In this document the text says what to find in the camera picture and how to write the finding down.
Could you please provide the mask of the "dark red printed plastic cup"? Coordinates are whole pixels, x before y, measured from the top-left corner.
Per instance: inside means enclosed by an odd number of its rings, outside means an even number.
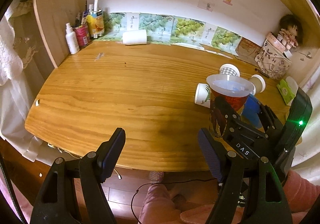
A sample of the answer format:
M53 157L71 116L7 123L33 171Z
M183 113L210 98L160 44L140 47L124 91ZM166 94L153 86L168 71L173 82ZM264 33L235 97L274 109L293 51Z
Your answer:
M238 114L254 86L244 78L227 74L210 75L206 81L210 87L209 131L214 137L221 137L227 124L222 110L232 108Z

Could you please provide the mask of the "blue plastic cup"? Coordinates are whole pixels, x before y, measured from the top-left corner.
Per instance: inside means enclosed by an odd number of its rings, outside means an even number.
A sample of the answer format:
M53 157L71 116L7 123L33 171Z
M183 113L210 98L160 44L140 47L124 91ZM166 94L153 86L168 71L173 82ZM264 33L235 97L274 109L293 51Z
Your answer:
M252 94L249 94L244 104L244 109L241 115L244 116L251 125L259 129L262 127L262 124L259 118L259 113L260 113L259 100Z

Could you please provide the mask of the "white panda paper cup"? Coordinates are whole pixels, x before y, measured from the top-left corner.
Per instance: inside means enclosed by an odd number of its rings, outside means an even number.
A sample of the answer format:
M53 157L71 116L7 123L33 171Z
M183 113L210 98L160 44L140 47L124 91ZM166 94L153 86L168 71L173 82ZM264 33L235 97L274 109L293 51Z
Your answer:
M210 108L210 87L208 84L199 83L196 88L194 103Z

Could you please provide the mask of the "grey checkered paper cup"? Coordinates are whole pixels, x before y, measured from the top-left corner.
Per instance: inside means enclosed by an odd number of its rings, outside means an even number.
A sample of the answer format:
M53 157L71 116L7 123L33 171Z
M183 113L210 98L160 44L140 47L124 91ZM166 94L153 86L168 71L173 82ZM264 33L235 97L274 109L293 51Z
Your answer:
M240 71L239 69L232 64L223 64L220 69L219 69L219 74L224 74L224 75L231 75L231 76L236 76L240 77Z

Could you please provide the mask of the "brown white-rimmed paper cup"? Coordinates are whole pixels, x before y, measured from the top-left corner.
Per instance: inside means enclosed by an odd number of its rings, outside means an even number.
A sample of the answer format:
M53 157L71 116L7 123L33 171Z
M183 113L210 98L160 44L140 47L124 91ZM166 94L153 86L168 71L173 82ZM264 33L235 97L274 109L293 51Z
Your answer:
M260 75L252 75L249 81L254 86L254 89L251 92L253 96L262 93L266 88L265 80Z

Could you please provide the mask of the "black pen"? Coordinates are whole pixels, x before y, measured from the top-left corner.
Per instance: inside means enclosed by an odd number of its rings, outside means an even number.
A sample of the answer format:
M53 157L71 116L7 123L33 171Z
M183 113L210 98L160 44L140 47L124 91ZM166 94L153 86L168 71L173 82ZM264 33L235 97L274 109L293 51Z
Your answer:
M259 74L263 75L266 78L270 78L268 74L264 73L261 69L255 68L255 71Z

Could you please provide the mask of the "green tissue pack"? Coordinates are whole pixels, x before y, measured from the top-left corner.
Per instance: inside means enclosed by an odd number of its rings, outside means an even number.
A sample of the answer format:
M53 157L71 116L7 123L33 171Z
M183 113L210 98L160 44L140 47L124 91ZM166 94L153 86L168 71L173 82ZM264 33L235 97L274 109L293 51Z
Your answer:
M297 82L292 77L287 76L287 78L282 79L277 84L277 89L279 90L285 104L287 106L291 106L292 101L296 97L298 91Z

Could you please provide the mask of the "patterned fabric pouch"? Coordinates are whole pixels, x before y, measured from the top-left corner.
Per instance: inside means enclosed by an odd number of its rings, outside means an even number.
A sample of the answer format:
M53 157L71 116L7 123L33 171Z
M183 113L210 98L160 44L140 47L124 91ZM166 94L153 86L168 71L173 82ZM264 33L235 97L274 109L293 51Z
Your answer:
M281 79L292 65L292 62L268 40L264 41L254 60L260 70L274 80Z

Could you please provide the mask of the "pink round box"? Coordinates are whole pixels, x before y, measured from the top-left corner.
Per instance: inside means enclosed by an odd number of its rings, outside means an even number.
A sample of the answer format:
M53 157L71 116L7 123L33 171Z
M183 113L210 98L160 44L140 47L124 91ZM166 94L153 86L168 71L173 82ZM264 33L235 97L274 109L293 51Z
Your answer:
M268 35L266 36L266 40L278 51L280 52L285 52L286 48L282 45L282 43L276 38L272 32L269 32Z

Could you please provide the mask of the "white lace cloth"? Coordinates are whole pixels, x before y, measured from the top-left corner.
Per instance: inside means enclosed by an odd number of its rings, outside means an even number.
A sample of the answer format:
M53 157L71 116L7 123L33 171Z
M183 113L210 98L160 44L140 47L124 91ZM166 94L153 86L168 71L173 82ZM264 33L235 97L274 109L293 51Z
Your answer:
M21 58L14 50L16 34L10 22L20 4L13 0L1 19L1 138L34 162L43 142L24 127L33 99L23 70L32 56L27 52L27 57Z

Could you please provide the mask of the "brown-haired rag doll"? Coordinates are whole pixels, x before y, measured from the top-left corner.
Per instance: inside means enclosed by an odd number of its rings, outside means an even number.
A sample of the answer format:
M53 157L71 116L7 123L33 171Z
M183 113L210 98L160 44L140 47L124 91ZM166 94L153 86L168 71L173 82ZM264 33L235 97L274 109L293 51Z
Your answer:
M279 21L280 31L277 40L287 51L303 43L304 31L299 19L291 14L283 16Z

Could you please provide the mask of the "grape pattern paper strip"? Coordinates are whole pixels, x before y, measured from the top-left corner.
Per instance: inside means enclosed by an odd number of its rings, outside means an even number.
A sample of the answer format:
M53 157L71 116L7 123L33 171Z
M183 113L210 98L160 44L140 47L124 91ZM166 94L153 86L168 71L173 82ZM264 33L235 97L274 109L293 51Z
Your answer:
M129 30L145 30L147 42L171 45L188 45L216 48L236 54L242 37L232 31L191 18L151 13L105 13L105 33L99 41L121 41Z

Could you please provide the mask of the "white paper roll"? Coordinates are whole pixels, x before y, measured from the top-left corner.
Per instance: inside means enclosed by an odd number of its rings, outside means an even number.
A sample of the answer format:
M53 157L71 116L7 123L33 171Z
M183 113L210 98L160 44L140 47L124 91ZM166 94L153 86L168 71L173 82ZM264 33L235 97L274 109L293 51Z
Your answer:
M146 30L126 31L123 33L123 44L125 45L141 45L147 43Z

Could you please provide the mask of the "white spray bottle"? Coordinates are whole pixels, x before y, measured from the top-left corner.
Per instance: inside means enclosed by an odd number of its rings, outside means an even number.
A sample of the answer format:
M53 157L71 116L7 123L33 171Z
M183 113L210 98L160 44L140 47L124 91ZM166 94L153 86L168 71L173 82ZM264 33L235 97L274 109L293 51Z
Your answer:
M71 54L76 54L80 51L76 34L73 31L70 23L66 23L66 41Z

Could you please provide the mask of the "red pen holder can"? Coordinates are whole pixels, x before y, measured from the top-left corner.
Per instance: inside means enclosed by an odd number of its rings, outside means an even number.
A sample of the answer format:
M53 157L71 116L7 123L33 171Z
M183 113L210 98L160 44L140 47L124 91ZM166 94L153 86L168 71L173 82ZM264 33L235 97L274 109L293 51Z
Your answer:
M87 24L77 26L73 28L73 31L76 34L76 39L80 48L85 47L91 42Z

